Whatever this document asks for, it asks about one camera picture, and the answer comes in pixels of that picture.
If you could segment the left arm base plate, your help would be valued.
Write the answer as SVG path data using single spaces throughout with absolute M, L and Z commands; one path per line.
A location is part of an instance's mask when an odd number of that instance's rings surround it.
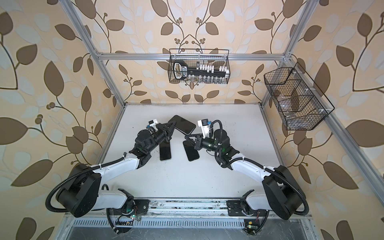
M 148 212 L 150 200 L 148 199 L 133 199 L 125 203 L 120 209 L 112 209 L 111 215 L 132 216 L 142 215 Z

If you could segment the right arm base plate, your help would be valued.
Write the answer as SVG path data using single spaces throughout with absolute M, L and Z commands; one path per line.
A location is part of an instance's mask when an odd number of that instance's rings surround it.
M 241 200 L 229 200 L 226 202 L 228 215 L 230 217 L 265 217 L 267 215 L 266 210 L 252 210 L 246 205 L 245 201 Z

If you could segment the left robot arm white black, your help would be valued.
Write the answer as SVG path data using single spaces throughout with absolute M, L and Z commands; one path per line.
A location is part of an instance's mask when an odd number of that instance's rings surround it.
M 152 121 L 141 130 L 131 151 L 119 159 L 93 166 L 76 165 L 69 177 L 48 194 L 45 206 L 53 213 L 71 213 L 79 218 L 88 212 L 102 209 L 120 209 L 133 199 L 124 189 L 107 190 L 108 181 L 143 167 L 152 157 L 151 152 L 162 142 L 169 142 L 176 123 L 160 124 Z

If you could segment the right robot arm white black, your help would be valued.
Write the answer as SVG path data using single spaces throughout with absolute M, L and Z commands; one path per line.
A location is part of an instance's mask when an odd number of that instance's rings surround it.
M 240 206 L 231 209 L 244 216 L 252 216 L 258 210 L 272 211 L 283 220 L 309 213 L 306 195 L 285 166 L 269 167 L 245 157 L 231 146 L 229 137 L 219 140 L 193 134 L 186 135 L 185 140 L 196 151 L 205 149 L 212 152 L 221 168 L 242 173 L 261 184 L 262 194 L 249 190 L 240 198 Z

